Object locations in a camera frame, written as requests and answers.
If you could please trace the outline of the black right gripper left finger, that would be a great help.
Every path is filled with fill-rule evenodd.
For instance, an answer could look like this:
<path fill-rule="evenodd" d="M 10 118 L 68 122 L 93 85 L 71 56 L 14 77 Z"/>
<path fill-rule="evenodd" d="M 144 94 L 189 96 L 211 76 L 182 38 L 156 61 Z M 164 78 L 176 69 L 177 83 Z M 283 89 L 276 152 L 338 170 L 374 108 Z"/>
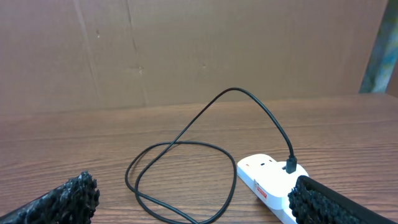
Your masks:
<path fill-rule="evenodd" d="M 3 215 L 1 224 L 90 224 L 99 202 L 97 181 L 87 171 Z"/>

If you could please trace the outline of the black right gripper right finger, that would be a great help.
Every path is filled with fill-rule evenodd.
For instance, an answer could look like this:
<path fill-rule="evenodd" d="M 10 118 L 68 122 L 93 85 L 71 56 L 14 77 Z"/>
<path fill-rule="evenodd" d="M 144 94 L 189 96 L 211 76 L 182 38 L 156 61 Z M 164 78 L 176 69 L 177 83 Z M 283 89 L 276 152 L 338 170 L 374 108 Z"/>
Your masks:
<path fill-rule="evenodd" d="M 299 224 L 395 224 L 304 175 L 298 177 L 288 198 Z"/>

